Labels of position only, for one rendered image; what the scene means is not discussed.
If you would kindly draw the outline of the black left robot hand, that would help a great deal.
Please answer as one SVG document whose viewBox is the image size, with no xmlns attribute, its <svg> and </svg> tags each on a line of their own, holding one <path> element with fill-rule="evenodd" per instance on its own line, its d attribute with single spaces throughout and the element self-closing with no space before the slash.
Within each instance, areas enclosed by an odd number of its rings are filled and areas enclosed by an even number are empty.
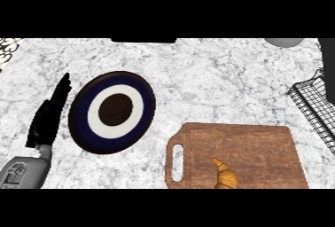
<svg viewBox="0 0 335 227">
<path fill-rule="evenodd" d="M 51 145 L 54 141 L 63 105 L 70 89 L 69 74 L 64 74 L 56 85 L 51 98 L 42 101 L 33 115 L 25 144 L 28 148 L 33 148 L 36 145 Z"/>
</svg>

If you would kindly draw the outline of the brown wooden cutting board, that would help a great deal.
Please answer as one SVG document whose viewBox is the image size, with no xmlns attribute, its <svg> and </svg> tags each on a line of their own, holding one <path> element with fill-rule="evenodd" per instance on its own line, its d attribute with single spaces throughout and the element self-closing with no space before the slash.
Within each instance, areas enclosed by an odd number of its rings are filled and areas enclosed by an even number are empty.
<svg viewBox="0 0 335 227">
<path fill-rule="evenodd" d="M 174 181 L 172 146 L 183 147 L 183 177 Z M 290 130 L 284 126 L 183 124 L 166 142 L 165 182 L 169 189 L 212 189 L 218 159 L 234 171 L 240 189 L 305 189 L 305 175 Z"/>
</svg>

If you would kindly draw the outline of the blue white ringed plate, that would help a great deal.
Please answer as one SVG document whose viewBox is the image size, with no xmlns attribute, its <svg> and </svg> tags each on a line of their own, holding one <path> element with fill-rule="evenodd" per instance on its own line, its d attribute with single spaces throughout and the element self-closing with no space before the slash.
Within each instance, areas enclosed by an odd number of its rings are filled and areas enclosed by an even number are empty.
<svg viewBox="0 0 335 227">
<path fill-rule="evenodd" d="M 143 136 L 156 109 L 144 78 L 125 71 L 95 77 L 70 105 L 67 127 L 76 145 L 90 153 L 112 154 Z"/>
</svg>

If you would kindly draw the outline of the black flat appliance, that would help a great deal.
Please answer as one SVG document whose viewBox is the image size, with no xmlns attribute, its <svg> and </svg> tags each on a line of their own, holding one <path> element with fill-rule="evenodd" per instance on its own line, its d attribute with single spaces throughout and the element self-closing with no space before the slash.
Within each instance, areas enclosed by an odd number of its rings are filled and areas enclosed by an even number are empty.
<svg viewBox="0 0 335 227">
<path fill-rule="evenodd" d="M 177 38 L 110 38 L 115 43 L 174 43 Z"/>
</svg>

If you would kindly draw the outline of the golden croissant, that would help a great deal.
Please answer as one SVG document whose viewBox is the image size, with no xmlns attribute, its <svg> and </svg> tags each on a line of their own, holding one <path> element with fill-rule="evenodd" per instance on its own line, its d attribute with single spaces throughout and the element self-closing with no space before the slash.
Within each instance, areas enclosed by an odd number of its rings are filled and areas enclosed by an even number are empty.
<svg viewBox="0 0 335 227">
<path fill-rule="evenodd" d="M 236 189 L 237 188 L 237 178 L 236 173 L 230 167 L 216 159 L 212 158 L 212 162 L 216 168 L 216 183 L 215 189 Z"/>
</svg>

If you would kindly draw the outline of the grey rounded object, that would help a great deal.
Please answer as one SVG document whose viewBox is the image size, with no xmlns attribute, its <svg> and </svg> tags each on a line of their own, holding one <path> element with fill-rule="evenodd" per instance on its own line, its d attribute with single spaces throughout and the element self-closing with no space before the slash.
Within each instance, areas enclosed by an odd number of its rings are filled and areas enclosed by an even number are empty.
<svg viewBox="0 0 335 227">
<path fill-rule="evenodd" d="M 267 43 L 280 48 L 292 48 L 302 41 L 302 38 L 265 38 Z"/>
</svg>

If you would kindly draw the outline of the dark grey panel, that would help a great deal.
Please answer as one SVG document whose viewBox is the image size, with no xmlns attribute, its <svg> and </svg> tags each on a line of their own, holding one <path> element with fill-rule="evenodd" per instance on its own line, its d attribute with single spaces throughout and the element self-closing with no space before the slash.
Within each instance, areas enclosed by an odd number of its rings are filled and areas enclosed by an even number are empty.
<svg viewBox="0 0 335 227">
<path fill-rule="evenodd" d="M 335 105 L 335 38 L 318 38 L 323 74 L 326 85 L 326 98 Z"/>
</svg>

